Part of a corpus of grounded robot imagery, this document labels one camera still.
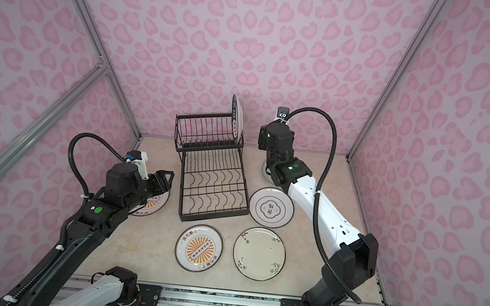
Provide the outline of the dark green rim plate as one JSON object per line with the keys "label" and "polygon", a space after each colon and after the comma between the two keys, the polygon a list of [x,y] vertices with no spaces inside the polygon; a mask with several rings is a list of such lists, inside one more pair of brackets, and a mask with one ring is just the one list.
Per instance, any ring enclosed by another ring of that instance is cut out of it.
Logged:
{"label": "dark green rim plate", "polygon": [[240,140],[243,136],[244,116],[242,103],[239,101],[237,95],[233,95],[232,98],[232,132],[236,144],[240,144]]}

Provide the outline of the white plate quatrefoil emblem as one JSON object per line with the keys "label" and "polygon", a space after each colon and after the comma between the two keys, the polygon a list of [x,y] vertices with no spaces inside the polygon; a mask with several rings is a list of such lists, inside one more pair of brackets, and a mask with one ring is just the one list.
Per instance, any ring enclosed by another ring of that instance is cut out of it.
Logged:
{"label": "white plate quatrefoil emblem", "polygon": [[286,193],[265,187],[250,197],[249,214],[259,225],[270,229],[283,228],[294,217],[295,206]]}

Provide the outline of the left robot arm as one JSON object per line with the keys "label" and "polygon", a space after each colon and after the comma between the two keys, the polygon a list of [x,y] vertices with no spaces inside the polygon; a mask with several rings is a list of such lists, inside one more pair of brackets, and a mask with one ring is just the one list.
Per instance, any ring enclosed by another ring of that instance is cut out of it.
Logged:
{"label": "left robot arm", "polygon": [[169,192],[173,171],[158,170],[146,179],[130,162],[108,170],[106,184],[61,226],[58,243],[6,295],[0,306],[50,306],[88,256],[149,198]]}

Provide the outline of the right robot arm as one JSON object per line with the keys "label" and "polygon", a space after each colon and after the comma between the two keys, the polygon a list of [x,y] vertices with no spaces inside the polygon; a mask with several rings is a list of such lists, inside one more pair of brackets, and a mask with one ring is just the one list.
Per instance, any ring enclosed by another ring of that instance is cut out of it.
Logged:
{"label": "right robot arm", "polygon": [[262,126],[258,146],[266,152],[264,175],[307,214],[316,247],[328,257],[322,278],[301,297],[299,306],[339,306],[375,274],[378,241],[363,234],[339,212],[303,161],[295,157],[295,133],[278,120]]}

